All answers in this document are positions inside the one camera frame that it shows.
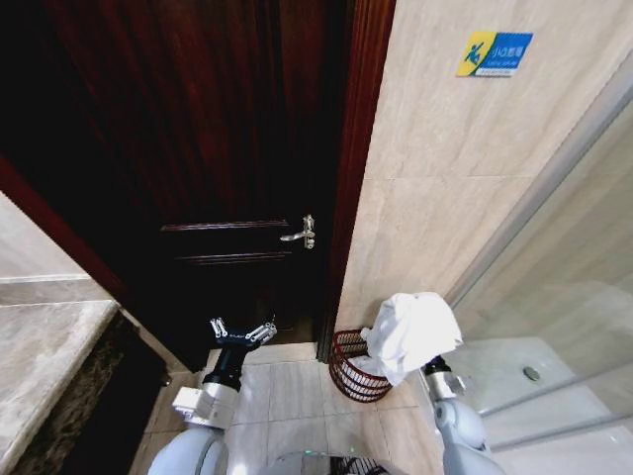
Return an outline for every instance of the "glass shower door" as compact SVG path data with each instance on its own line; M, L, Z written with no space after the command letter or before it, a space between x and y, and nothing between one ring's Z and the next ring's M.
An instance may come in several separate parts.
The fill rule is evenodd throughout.
M633 473L633 105L455 308L508 473Z

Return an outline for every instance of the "wicker basket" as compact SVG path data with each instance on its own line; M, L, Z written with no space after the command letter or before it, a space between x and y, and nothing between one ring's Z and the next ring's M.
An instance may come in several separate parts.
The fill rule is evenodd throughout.
M367 354L367 342L359 330L336 332L329 355L329 375L336 387L349 399L372 403L392 389L387 378L361 371L349 359Z

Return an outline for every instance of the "sink counter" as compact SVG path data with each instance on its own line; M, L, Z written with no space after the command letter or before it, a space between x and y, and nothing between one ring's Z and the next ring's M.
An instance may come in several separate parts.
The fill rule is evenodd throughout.
M0 473L13 469L119 306L0 307Z

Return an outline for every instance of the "white wall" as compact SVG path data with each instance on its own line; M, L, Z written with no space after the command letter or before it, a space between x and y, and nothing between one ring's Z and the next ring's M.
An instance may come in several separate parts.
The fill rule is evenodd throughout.
M0 193L0 279L49 278L85 272Z

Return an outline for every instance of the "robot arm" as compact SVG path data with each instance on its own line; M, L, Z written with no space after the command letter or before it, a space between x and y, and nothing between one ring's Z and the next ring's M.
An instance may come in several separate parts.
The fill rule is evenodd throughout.
M444 441L445 475L503 475L486 445L482 418L457 400L455 391L463 385L441 356L424 367L424 378Z
M272 338L277 329L266 323L249 333L232 332L222 319L211 320L211 325L222 348L216 367L205 376L202 389L180 388L172 406L189 428L158 452L149 475L226 475L225 431L237 404L244 358Z

